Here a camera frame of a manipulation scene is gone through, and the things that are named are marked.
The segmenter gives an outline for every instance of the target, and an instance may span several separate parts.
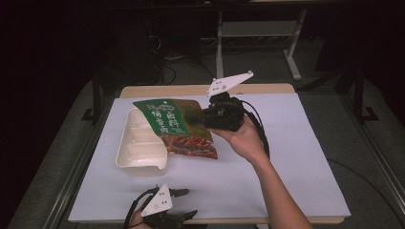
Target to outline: white tabletop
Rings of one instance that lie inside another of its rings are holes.
[[[304,214],[317,221],[349,216],[346,201],[298,95],[232,96],[257,109],[266,129],[271,161]],[[209,104],[203,95],[176,98],[197,100],[203,108]],[[215,135],[218,160],[170,155],[167,173],[161,177],[129,177],[118,168],[116,156],[126,116],[134,108],[134,101],[144,99],[148,98],[115,100],[70,221],[123,221],[134,199],[147,189],[167,183],[170,188],[191,190],[187,196],[174,198],[170,210],[172,213],[198,210],[191,223],[268,222],[259,180],[252,167]]]

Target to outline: gray floor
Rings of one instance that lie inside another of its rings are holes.
[[[321,40],[298,44],[294,56],[303,76],[299,82],[292,79],[282,53],[288,41],[268,39],[261,42],[266,46],[257,45],[244,53],[225,55],[224,74],[252,70],[255,76],[246,83],[290,83],[295,88],[325,74],[314,72]],[[203,55],[201,64],[187,60],[171,62],[168,66],[176,72],[172,84],[210,84],[211,74],[215,72],[214,56],[214,53]],[[164,69],[163,72],[166,81],[174,76],[172,70]],[[315,228],[403,228],[395,217],[404,223],[403,209],[397,204],[394,189],[376,159],[381,156],[386,159],[398,183],[405,184],[405,130],[385,105],[379,90],[368,81],[365,82],[364,105],[372,107],[380,120],[359,124],[351,111],[352,92],[336,94],[333,90],[336,80],[310,92],[299,92],[309,122],[352,212],[352,216],[340,224],[315,225]],[[88,161],[82,152],[91,148],[89,141],[94,142],[102,127],[81,120],[85,111],[92,108],[91,86],[89,82],[71,108],[10,228],[121,228],[117,223],[67,221],[75,193],[71,195],[63,190],[77,192],[80,182],[74,182],[72,177],[82,177],[84,173],[77,170],[75,164]],[[104,99],[105,114],[108,114],[110,100]]]

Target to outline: paper tray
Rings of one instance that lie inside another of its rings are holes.
[[[163,141],[138,108],[128,115],[116,165],[130,176],[161,176],[166,173],[167,150]]]

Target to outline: human arm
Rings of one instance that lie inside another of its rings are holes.
[[[268,159],[250,118],[244,117],[244,124],[237,132],[213,129],[210,131],[223,137],[238,155],[253,166],[262,187],[272,228],[312,228]]]

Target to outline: snack bag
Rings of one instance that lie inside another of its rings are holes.
[[[184,120],[186,114],[203,113],[197,101],[163,98],[138,101],[134,105],[163,141],[167,153],[218,159],[211,133],[201,123],[190,125]]]

